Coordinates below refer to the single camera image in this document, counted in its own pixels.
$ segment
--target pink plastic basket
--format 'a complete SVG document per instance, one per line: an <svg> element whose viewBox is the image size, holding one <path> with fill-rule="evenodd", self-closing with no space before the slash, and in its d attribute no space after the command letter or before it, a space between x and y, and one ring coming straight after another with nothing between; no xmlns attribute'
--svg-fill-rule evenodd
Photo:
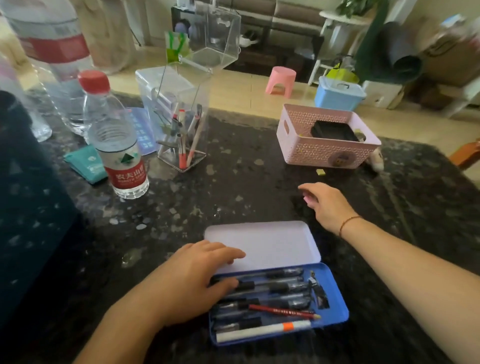
<svg viewBox="0 0 480 364"><path fill-rule="evenodd" d="M312 138L310 129L317 120L343 122L360 129L365 142ZM356 168L382 142L352 111L285 104L276 136L288 164L314 167Z"/></svg>

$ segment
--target blue pencil case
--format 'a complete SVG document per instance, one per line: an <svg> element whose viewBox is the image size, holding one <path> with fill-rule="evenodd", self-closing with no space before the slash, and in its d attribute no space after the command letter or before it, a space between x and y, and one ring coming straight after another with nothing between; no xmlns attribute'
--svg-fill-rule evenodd
<svg viewBox="0 0 480 364"><path fill-rule="evenodd" d="M348 309L307 224L302 221L214 225L205 239L242 249L244 259L219 269L213 281L239 277L234 292L209 312L216 346L265 339L348 320ZM250 304L319 315L297 316L254 311Z"/></svg>

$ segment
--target black object in basket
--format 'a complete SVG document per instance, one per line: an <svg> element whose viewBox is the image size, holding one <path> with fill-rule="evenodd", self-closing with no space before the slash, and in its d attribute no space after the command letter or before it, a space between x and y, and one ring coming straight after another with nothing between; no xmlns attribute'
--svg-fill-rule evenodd
<svg viewBox="0 0 480 364"><path fill-rule="evenodd" d="M314 138L359 141L352 128L343 122L317 120L310 133Z"/></svg>

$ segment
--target gray rolled mat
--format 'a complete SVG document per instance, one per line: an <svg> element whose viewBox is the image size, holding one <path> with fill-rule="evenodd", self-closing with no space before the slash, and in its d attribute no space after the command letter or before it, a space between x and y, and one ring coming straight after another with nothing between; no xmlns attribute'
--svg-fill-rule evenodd
<svg viewBox="0 0 480 364"><path fill-rule="evenodd" d="M379 39L395 72L407 77L420 75L422 61L409 39L408 31L401 24L384 24Z"/></svg>

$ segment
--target teal packet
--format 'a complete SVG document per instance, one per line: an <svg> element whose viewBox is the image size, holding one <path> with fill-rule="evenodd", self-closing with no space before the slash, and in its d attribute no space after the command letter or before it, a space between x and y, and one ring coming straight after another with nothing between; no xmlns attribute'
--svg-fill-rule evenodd
<svg viewBox="0 0 480 364"><path fill-rule="evenodd" d="M63 160L90 184L95 184L107 177L102 160L92 145L65 154Z"/></svg>

